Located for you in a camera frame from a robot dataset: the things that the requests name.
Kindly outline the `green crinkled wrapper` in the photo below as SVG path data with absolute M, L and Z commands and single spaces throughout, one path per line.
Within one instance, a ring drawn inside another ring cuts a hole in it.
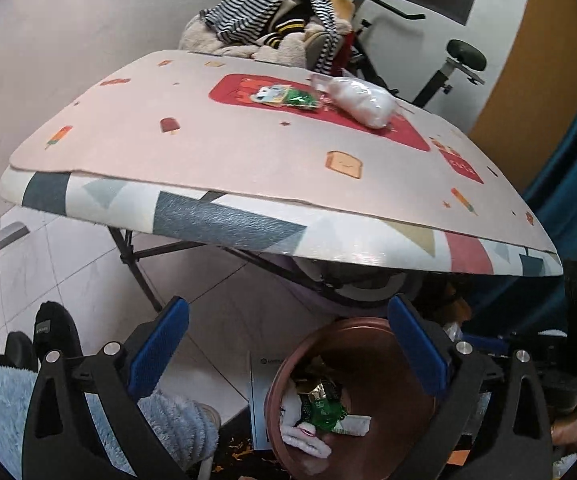
M 310 390 L 298 392 L 301 401 L 301 420 L 315 428 L 332 432 L 348 412 L 337 396 L 330 396 L 322 382 Z

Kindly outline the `white pink plush toy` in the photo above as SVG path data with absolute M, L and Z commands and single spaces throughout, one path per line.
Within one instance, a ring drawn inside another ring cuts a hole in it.
M 310 422 L 301 422 L 302 403 L 292 382 L 283 394 L 280 409 L 282 441 L 320 460 L 331 456 L 331 448 L 317 436 L 317 429 Z

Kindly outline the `white plastic bag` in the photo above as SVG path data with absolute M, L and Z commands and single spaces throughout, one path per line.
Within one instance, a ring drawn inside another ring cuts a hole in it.
M 358 78 L 313 74 L 310 84 L 322 94 L 328 107 L 336 107 L 373 130 L 386 128 L 401 113 L 401 107 L 387 90 Z

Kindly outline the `brown round trash bin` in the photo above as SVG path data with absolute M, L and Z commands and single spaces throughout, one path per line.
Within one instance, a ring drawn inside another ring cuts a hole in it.
M 290 376 L 318 356 L 333 372 L 350 414 L 372 417 L 364 437 L 325 436 L 331 447 L 326 460 L 286 445 L 280 434 Z M 422 437 L 435 410 L 435 399 L 424 392 L 384 318 L 351 318 L 311 333 L 284 360 L 264 402 L 272 450 L 294 479 L 386 479 Z

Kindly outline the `black slipper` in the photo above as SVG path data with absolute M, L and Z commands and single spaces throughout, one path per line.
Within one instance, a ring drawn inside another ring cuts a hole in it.
M 68 310 L 56 301 L 45 301 L 34 318 L 31 336 L 20 330 L 6 336 L 0 366 L 36 372 L 51 351 L 67 359 L 83 356 L 77 326 Z

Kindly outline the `geometric pattern folding table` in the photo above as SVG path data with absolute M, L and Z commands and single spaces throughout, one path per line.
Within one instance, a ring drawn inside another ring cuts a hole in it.
M 550 278 L 555 249 L 533 249 L 277 200 L 114 178 L 5 169 L 0 194 L 36 211 L 106 226 L 154 309 L 138 263 L 216 246 L 349 307 L 381 307 L 414 271 Z

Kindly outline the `pink cartoon table mat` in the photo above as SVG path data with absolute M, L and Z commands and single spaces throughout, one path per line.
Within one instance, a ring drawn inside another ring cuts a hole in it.
M 372 131 L 331 104 L 260 104 L 300 68 L 178 50 L 104 77 L 16 148 L 14 168 L 275 198 L 538 250 L 554 245 L 503 172 L 410 104 Z

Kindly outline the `black exercise bike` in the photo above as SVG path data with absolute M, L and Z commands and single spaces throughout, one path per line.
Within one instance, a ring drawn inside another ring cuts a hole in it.
M 410 21 L 371 0 L 352 0 L 354 47 L 349 72 L 406 98 L 423 108 L 438 92 L 452 90 L 449 79 L 462 73 L 471 84 L 483 84 L 485 55 L 467 42 L 448 36 L 456 25 L 432 10 L 405 0 L 385 0 L 407 14 L 421 13 Z

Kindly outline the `wooden door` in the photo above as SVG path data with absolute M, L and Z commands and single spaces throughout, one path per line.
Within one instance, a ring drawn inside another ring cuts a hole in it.
M 528 0 L 471 140 L 523 192 L 577 114 L 577 0 Z

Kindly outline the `cartoon snack packet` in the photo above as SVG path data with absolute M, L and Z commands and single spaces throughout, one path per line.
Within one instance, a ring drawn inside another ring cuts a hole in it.
M 272 86 L 261 87 L 249 96 L 249 101 L 265 106 L 296 108 L 296 110 L 317 110 L 320 107 L 320 101 L 313 93 L 291 84 L 272 84 Z

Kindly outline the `pile of striped clothes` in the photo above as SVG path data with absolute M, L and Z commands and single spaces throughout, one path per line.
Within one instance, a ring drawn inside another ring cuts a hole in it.
M 328 75 L 353 33 L 351 13 L 347 0 L 222 0 L 190 19 L 179 48 Z

